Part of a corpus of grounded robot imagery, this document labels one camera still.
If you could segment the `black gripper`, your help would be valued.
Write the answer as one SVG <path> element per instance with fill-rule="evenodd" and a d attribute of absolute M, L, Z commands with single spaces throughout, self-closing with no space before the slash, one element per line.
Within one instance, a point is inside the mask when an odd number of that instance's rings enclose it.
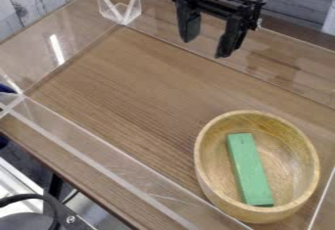
<path fill-rule="evenodd" d="M 173 0 L 177 8 L 179 36 L 185 43 L 201 33 L 202 13 L 227 20 L 226 32 L 221 37 L 217 58 L 227 58 L 241 47 L 247 29 L 261 27 L 262 8 L 266 0 Z"/>

